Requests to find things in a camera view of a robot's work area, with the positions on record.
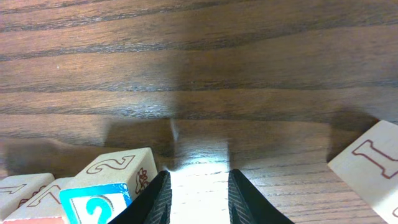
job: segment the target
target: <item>white block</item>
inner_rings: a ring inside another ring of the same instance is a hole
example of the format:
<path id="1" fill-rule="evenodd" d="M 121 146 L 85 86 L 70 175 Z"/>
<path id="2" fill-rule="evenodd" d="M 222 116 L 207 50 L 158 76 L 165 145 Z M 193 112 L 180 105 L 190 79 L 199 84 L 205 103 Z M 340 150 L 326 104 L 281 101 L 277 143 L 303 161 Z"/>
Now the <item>white block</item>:
<path id="1" fill-rule="evenodd" d="M 27 174 L 0 182 L 0 223 L 54 180 L 52 174 Z"/>
<path id="2" fill-rule="evenodd" d="M 107 223 L 157 175 L 150 148 L 98 156 L 60 192 L 70 223 Z"/>
<path id="3" fill-rule="evenodd" d="M 4 224 L 68 223 L 61 206 L 59 193 L 70 180 L 72 180 L 72 177 L 60 178 L 48 184 L 46 188 L 8 216 Z"/>
<path id="4" fill-rule="evenodd" d="M 398 223 L 398 126 L 380 121 L 329 167 L 388 223 Z"/>

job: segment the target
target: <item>alphabet block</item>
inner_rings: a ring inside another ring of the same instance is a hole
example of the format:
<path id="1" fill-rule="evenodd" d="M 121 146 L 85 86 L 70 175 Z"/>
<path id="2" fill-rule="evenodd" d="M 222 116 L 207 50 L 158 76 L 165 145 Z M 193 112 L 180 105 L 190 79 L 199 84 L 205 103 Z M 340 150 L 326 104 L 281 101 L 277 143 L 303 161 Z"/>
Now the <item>alphabet block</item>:
<path id="1" fill-rule="evenodd" d="M 329 167 L 388 223 L 398 223 L 398 126 L 380 121 Z"/>
<path id="2" fill-rule="evenodd" d="M 107 223 L 156 175 L 150 148 L 103 154 L 61 190 L 61 203 L 72 224 Z"/>
<path id="3" fill-rule="evenodd" d="M 48 184 L 6 218 L 4 224 L 64 224 L 67 217 L 61 206 L 60 190 L 72 177 L 60 178 Z"/>
<path id="4" fill-rule="evenodd" d="M 54 180 L 52 174 L 6 177 L 0 182 L 0 223 Z"/>

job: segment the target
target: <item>toy block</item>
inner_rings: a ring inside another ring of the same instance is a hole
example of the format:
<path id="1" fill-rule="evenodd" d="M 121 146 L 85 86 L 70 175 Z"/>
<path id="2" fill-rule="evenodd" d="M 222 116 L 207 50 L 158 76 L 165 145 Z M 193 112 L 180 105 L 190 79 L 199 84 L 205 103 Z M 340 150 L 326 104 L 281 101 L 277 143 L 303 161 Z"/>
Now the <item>toy block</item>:
<path id="1" fill-rule="evenodd" d="M 60 178 L 48 184 L 43 190 L 9 215 L 4 224 L 64 224 L 67 217 L 61 206 L 60 190 L 72 177 Z"/>
<path id="2" fill-rule="evenodd" d="M 0 182 L 0 223 L 54 180 L 52 174 L 6 177 Z"/>
<path id="3" fill-rule="evenodd" d="M 71 224 L 107 223 L 157 175 L 150 148 L 98 156 L 60 192 Z"/>
<path id="4" fill-rule="evenodd" d="M 398 223 L 398 126 L 380 121 L 329 167 L 388 223 Z"/>

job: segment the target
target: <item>wood grain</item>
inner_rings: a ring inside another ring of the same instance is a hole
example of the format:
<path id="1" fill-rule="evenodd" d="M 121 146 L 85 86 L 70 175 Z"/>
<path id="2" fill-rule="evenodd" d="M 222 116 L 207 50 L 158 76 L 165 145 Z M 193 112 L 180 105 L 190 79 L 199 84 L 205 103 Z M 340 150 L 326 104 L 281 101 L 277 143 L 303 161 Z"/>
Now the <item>wood grain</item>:
<path id="1" fill-rule="evenodd" d="M 7 0 L 0 18 L 1 177 L 150 146 L 174 223 L 228 220 L 232 168 L 295 223 L 383 223 L 326 162 L 398 123 L 396 0 Z"/>

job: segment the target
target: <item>blue and white block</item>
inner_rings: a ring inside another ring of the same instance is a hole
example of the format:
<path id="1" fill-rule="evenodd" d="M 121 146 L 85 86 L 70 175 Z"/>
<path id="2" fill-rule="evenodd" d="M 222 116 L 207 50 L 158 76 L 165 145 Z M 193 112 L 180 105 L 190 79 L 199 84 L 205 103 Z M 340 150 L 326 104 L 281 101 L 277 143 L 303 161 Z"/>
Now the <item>blue and white block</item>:
<path id="1" fill-rule="evenodd" d="M 71 224 L 108 223 L 157 175 L 150 148 L 98 156 L 60 192 Z"/>

